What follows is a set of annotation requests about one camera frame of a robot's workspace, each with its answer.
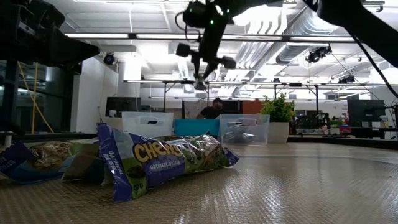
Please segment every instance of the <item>black robotic arm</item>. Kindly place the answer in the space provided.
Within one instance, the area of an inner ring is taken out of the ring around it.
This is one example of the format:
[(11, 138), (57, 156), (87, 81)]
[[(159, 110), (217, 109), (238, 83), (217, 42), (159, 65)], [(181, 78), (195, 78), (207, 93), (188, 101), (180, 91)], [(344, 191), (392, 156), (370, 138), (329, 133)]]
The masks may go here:
[[(334, 25), (344, 27), (355, 40), (357, 38), (370, 46), (393, 66), (398, 67), (398, 32), (366, 10), (362, 0), (303, 0), (318, 16)], [(281, 0), (206, 0), (206, 4), (191, 2), (183, 13), (183, 19), (191, 27), (205, 28), (202, 38), (198, 41), (199, 51), (190, 50), (189, 46), (180, 44), (177, 55), (192, 56), (195, 66), (194, 77), (196, 88), (204, 89), (203, 80), (217, 68), (219, 63), (226, 68), (234, 69), (236, 62), (229, 57), (218, 58), (217, 51), (228, 24), (232, 24), (234, 16), (245, 10), (261, 5), (281, 6)], [(199, 75), (199, 61), (203, 59), (208, 66), (203, 75)]]

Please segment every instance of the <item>black cable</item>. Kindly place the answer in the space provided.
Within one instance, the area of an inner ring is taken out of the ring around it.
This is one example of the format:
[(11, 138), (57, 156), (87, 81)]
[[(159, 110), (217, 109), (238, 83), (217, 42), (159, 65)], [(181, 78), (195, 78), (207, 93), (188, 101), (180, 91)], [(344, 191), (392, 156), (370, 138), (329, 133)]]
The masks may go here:
[[(332, 54), (332, 56), (337, 60), (337, 62), (343, 67), (343, 69), (346, 70), (346, 72), (348, 72), (348, 73), (351, 75), (351, 72), (349, 72), (349, 71), (347, 70), (347, 68), (336, 58), (336, 56), (335, 56), (333, 53), (331, 53), (331, 54)], [(374, 96), (376, 99), (381, 100), (381, 99), (378, 98), (374, 93), (372, 93), (370, 89), (366, 88), (366, 86), (362, 86), (362, 87), (363, 87), (365, 90), (367, 90), (370, 94), (372, 94), (372, 96)], [(393, 123), (394, 123), (394, 127), (397, 128), (396, 122), (394, 121), (394, 117), (392, 116), (391, 108), (388, 108), (388, 111), (390, 112), (391, 119), (392, 119), (392, 121), (393, 121)]]
[(179, 12), (179, 13), (177, 13), (177, 14), (175, 15), (175, 17), (174, 17), (175, 25), (176, 25), (180, 30), (183, 30), (183, 31), (184, 31), (185, 38), (186, 38), (186, 40), (187, 40), (189, 43), (195, 43), (196, 40), (188, 40), (188, 32), (197, 32), (197, 33), (198, 33), (197, 41), (200, 42), (201, 34), (200, 34), (200, 31), (199, 31), (198, 29), (188, 29), (188, 24), (185, 24), (185, 28), (183, 28), (182, 26), (180, 26), (180, 24), (178, 24), (177, 18), (178, 18), (180, 15), (182, 15), (183, 13), (184, 13), (184, 12), (182, 11), (182, 12)]
[(390, 90), (390, 92), (396, 97), (398, 98), (398, 93), (395, 92), (395, 90), (392, 88), (392, 86), (390, 85), (390, 83), (388, 82), (388, 80), (386, 79), (386, 77), (384, 76), (384, 74), (381, 72), (380, 68), (376, 65), (376, 63), (374, 62), (373, 58), (370, 56), (369, 52), (365, 49), (365, 47), (363, 46), (363, 44), (358, 40), (358, 38), (356, 38), (356, 36), (351, 33), (348, 29), (346, 29), (348, 34), (350, 36), (353, 37), (354, 41), (359, 45), (359, 47), (361, 48), (361, 50), (365, 53), (366, 57), (368, 58), (369, 62), (372, 64), (372, 66), (374, 67), (374, 69), (376, 69), (376, 71), (379, 73), (379, 75), (381, 76), (381, 78), (384, 80), (384, 83), (386, 84), (387, 88)]

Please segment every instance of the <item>person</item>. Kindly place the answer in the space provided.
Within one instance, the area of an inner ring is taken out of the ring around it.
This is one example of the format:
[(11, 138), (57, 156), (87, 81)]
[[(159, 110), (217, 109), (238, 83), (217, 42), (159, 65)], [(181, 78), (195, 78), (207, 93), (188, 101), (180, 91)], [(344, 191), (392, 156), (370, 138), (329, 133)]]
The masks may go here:
[(213, 106), (208, 106), (203, 109), (197, 116), (197, 119), (216, 119), (223, 109), (223, 100), (215, 98), (213, 100)]

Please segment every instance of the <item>floor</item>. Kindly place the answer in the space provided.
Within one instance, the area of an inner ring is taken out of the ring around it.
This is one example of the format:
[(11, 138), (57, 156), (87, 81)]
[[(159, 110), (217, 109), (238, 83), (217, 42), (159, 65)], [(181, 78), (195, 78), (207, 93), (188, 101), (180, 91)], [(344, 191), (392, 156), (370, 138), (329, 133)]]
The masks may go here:
[(230, 147), (232, 168), (125, 203), (112, 187), (0, 185), (0, 223), (398, 223), (398, 153), (328, 144)]

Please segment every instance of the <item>computer monitor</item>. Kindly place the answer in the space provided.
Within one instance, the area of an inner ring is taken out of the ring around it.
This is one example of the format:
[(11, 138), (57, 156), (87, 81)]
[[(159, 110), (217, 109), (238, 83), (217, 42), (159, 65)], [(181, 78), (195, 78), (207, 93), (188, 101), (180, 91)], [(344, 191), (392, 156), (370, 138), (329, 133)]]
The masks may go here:
[(125, 111), (139, 111), (141, 108), (141, 98), (135, 97), (108, 97), (106, 100), (105, 116), (109, 116), (109, 111), (115, 110), (116, 116), (121, 117)]
[(362, 122), (378, 122), (386, 115), (383, 100), (347, 100), (349, 125), (361, 127)]

